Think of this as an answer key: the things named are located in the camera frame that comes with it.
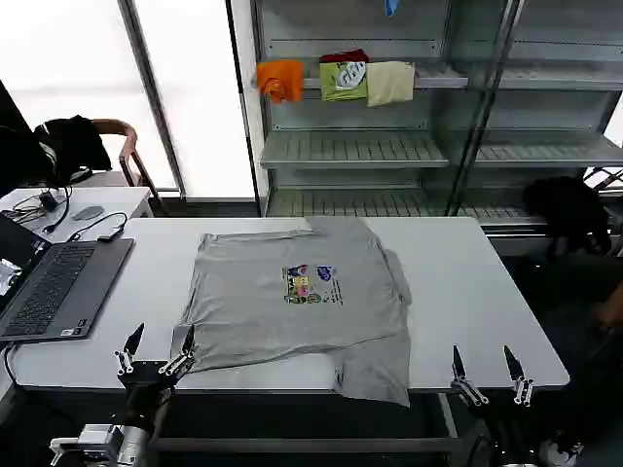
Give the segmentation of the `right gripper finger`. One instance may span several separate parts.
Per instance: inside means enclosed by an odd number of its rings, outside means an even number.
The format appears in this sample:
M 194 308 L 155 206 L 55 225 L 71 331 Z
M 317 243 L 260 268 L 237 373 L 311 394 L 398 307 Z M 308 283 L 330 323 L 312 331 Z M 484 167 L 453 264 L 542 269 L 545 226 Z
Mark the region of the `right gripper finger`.
M 489 404 L 489 398 L 467 377 L 459 349 L 453 346 L 453 379 L 451 387 L 457 391 L 469 407 L 482 407 Z
M 533 379 L 526 377 L 521 362 L 507 345 L 503 347 L 503 352 L 510 378 L 514 384 L 514 403 L 528 408 L 531 405 Z

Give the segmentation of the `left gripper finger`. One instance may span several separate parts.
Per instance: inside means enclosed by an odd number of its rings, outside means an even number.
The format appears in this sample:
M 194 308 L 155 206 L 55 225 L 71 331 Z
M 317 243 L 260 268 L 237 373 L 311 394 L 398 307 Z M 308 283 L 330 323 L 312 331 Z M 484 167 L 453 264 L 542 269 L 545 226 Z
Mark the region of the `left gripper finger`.
M 133 360 L 137 348 L 139 347 L 145 324 L 141 323 L 135 331 L 130 334 L 121 350 L 116 350 L 114 355 L 118 363 L 118 376 L 129 375 L 133 372 Z
M 195 362 L 195 326 L 186 328 L 177 353 L 159 368 L 159 374 L 165 377 L 184 377 Z

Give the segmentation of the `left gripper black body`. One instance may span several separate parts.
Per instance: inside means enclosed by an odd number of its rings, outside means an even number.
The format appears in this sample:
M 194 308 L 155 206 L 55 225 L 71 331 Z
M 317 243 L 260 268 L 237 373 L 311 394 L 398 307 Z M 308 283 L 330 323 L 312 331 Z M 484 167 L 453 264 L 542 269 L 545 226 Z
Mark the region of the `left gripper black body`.
M 161 373 L 165 361 L 135 361 L 132 371 L 118 375 L 126 391 L 124 408 L 116 422 L 122 426 L 154 431 L 160 408 L 165 404 L 164 393 L 175 386 L 173 376 Z

